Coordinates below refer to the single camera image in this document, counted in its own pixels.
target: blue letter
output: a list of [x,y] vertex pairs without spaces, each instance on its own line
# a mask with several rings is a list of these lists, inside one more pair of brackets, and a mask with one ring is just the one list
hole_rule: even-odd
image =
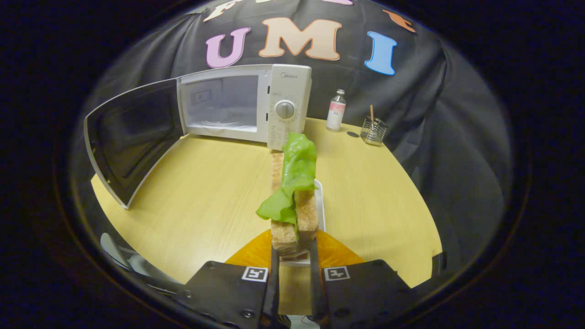
[[372,39],[371,58],[364,64],[372,71],[393,76],[392,49],[398,43],[376,32],[368,32],[367,35]]

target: plastic bottle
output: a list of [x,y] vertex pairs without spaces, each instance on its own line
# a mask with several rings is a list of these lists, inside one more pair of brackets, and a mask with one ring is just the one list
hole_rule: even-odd
[[341,120],[343,119],[343,113],[345,112],[345,99],[343,95],[345,91],[343,89],[337,89],[337,95],[331,99],[329,103],[329,114],[327,115],[326,128],[330,131],[339,131],[341,128]]

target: pen holder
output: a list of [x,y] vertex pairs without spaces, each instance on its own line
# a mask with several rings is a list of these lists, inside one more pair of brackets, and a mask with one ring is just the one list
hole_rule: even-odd
[[366,117],[366,119],[364,119],[364,124],[362,125],[362,132],[360,136],[364,142],[371,145],[380,146],[382,144],[382,140],[384,139],[384,135],[386,134],[386,129],[388,129],[388,125],[380,119],[374,118],[374,122],[372,124],[371,118]]

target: microwave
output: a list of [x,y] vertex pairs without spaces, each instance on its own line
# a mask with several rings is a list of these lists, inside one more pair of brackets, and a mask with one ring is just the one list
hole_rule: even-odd
[[282,150],[302,133],[311,68],[286,64],[230,66],[134,88],[84,119],[90,162],[114,199],[129,208],[166,152],[184,135],[264,142]]

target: lettuce leaf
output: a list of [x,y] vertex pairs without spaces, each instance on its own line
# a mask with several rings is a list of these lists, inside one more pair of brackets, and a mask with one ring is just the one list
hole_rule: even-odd
[[315,144],[302,133],[289,133],[283,147],[283,180],[281,186],[256,210],[262,219],[288,222],[297,228],[294,192],[315,189],[317,151]]

